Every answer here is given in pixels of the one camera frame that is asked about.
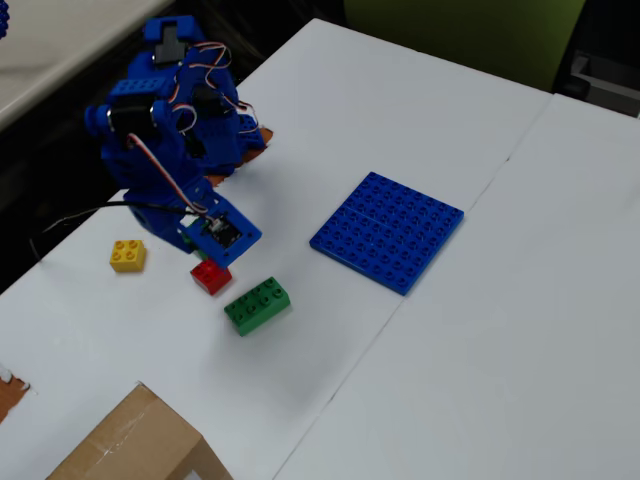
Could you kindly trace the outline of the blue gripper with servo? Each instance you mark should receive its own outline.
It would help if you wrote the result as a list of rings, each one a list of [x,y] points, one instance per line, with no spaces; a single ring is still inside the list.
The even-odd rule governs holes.
[[[190,201],[199,201],[201,170],[183,148],[174,146],[168,113],[169,81],[163,76],[118,81],[105,103],[85,110],[88,132],[102,138],[101,158],[124,191],[123,200],[138,223],[152,235],[188,254],[197,249],[185,229],[198,219],[170,182],[136,144],[135,134]]]

